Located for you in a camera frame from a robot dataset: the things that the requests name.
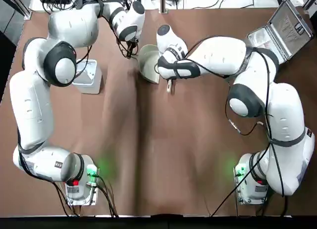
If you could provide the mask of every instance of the metal box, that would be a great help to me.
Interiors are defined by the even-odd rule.
[[[249,33],[254,47],[272,50],[282,64],[291,59],[313,37],[313,32],[290,0],[284,0],[268,23]]]

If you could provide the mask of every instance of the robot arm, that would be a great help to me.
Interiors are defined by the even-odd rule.
[[[267,184],[282,194],[272,146],[274,146],[283,179],[285,195],[298,188],[312,156],[315,136],[305,127],[304,114],[297,91],[289,84],[276,84],[278,59],[268,49],[252,49],[241,40],[229,37],[211,37],[201,42],[186,58],[187,47],[170,26],[161,26],[157,33],[161,54],[158,72],[164,79],[194,78],[213,73],[220,77],[233,76],[227,101],[231,109],[242,117],[257,117],[264,113],[267,102],[272,132],[271,146],[258,166],[238,188],[240,203],[262,204]],[[269,93],[267,95],[267,67]],[[245,154],[235,167],[239,183],[265,151]]]
[[[144,9],[134,2],[128,13],[116,0],[86,3],[49,18],[46,39],[30,39],[23,50],[22,67],[10,80],[10,97],[18,126],[14,164],[39,179],[66,182],[73,205],[90,205],[95,189],[87,185],[97,168],[87,155],[51,146],[53,113],[50,85],[65,87],[76,74],[76,47],[91,46],[98,36],[98,18],[104,16],[120,41],[136,43],[144,23]]]

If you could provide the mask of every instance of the brown cloth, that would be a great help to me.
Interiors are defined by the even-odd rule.
[[[244,39],[263,26],[275,9],[170,10],[159,14],[146,11],[140,47],[156,44],[160,25],[169,24],[188,47],[207,35]],[[47,36],[45,14],[33,14],[25,23],[10,76],[22,70],[22,49],[31,37]],[[208,215],[234,188],[233,167],[244,153],[267,145],[261,127],[247,137],[239,135],[224,114],[228,84],[205,75],[178,80],[173,94],[167,82],[146,82],[138,75],[137,62],[124,58],[104,20],[90,58],[103,72],[99,95],[81,94],[75,87],[51,88],[54,134],[50,142],[70,151],[90,155],[101,174],[113,186],[121,215],[158,213]],[[301,98],[306,126],[317,133],[317,51],[312,40],[285,64],[277,82],[293,85]],[[86,49],[77,51],[78,58]],[[228,108],[228,115],[247,132],[255,119],[241,118]],[[33,179],[12,162],[16,147],[16,122],[7,86],[0,106],[0,216],[62,215],[54,187]],[[289,199],[288,214],[317,213],[316,153],[302,184]],[[253,206],[239,206],[240,215],[254,215]],[[267,214],[279,215],[283,199],[275,195]],[[84,215],[108,214],[106,200],[99,194],[97,206],[83,207]],[[217,215],[236,215],[234,194]]]

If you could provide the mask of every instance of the white container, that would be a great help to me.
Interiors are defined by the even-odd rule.
[[[86,60],[77,64],[77,73],[83,70]],[[85,70],[74,79],[73,85],[83,94],[99,94],[102,73],[96,60],[89,59]]]

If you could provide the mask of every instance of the sticker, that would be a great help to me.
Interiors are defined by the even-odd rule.
[[[258,193],[263,193],[263,192],[266,192],[267,191],[267,187],[268,185],[265,185],[265,186],[256,186],[256,192]]]
[[[33,170],[34,169],[34,163],[29,162],[29,161],[24,161],[24,162],[26,164],[26,167],[29,169],[29,171],[34,175],[34,170]]]
[[[313,132],[312,132],[310,129],[307,129],[307,135],[308,135],[309,137],[312,137],[312,134],[313,134]]]
[[[79,193],[79,186],[67,187],[67,193]]]
[[[54,165],[54,167],[56,167],[56,168],[60,168],[61,169],[61,167],[63,166],[63,163],[62,162],[59,162],[59,161],[55,161],[55,165]]]

